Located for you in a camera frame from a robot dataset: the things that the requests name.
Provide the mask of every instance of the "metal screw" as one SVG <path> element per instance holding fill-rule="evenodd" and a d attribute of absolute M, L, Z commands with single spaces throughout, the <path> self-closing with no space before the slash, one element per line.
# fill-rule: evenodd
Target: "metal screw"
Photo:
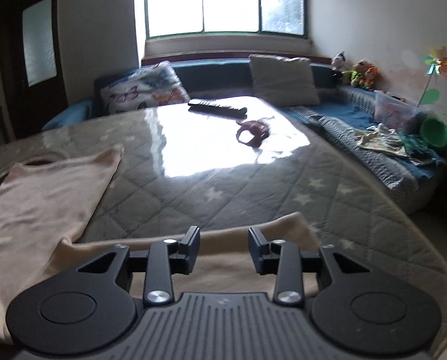
<path fill-rule="evenodd" d="M 282 303 L 294 304 L 302 300 L 302 296 L 297 291 L 282 291 L 277 295 L 277 299 Z"/>
<path fill-rule="evenodd" d="M 147 300 L 152 303 L 164 303 L 170 299 L 170 294 L 167 291 L 162 291 L 156 289 L 154 291 L 150 291 L 147 294 Z"/>

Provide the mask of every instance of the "window pane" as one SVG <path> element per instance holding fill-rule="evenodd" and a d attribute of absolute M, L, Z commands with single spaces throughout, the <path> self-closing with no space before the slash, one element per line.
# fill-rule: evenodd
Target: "window pane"
<path fill-rule="evenodd" d="M 259 30 L 259 0 L 203 0 L 205 31 Z"/>
<path fill-rule="evenodd" d="M 304 0 L 261 0 L 262 30 L 304 34 Z"/>
<path fill-rule="evenodd" d="M 42 0 L 23 11 L 22 33 L 28 86 L 56 77 L 52 0 Z"/>
<path fill-rule="evenodd" d="M 148 0 L 149 36 L 202 29 L 202 0 Z"/>

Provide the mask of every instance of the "mattress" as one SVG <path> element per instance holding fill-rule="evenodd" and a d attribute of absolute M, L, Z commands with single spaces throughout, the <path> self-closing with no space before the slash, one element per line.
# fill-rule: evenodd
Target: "mattress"
<path fill-rule="evenodd" d="M 77 157 L 124 144 L 122 162 L 80 242 L 170 235 L 190 225 L 204 231 L 247 226 L 300 211 L 321 243 L 433 295 L 443 323 L 432 353 L 445 348 L 447 263 L 376 180 L 269 106 L 266 122 L 279 139 L 271 135 L 260 149 L 231 150 L 223 145 L 230 142 L 225 129 L 235 139 L 234 121 L 208 116 L 196 123 L 184 107 L 93 119 L 13 142 L 0 148 L 0 174 L 14 161 L 47 153 Z"/>

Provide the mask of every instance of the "green plastic bowl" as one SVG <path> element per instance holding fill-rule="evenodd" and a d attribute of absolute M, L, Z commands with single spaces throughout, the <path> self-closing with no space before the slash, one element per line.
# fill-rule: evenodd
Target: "green plastic bowl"
<path fill-rule="evenodd" d="M 447 147 L 447 126 L 441 120 L 433 117 L 425 119 L 420 127 L 420 136 L 431 149 Z"/>

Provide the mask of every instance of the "stuffed toy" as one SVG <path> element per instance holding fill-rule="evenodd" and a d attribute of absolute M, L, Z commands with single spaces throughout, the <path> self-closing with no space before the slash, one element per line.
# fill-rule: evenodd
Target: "stuffed toy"
<path fill-rule="evenodd" d="M 368 61 L 362 59 L 360 62 L 354 64 L 351 70 L 345 71 L 343 73 L 342 82 L 347 85 L 352 85 L 358 88 L 360 86 L 360 81 L 364 78 L 365 73 L 372 68 L 373 65 Z"/>
<path fill-rule="evenodd" d="M 375 66 L 372 66 L 369 70 L 367 70 L 360 80 L 360 87 L 365 89 L 366 91 L 374 90 L 374 82 L 377 77 L 378 70 Z"/>
<path fill-rule="evenodd" d="M 332 71 L 335 78 L 337 79 L 343 78 L 344 75 L 342 74 L 342 70 L 344 65 L 345 65 L 345 55 L 344 51 L 342 51 L 332 58 Z"/>

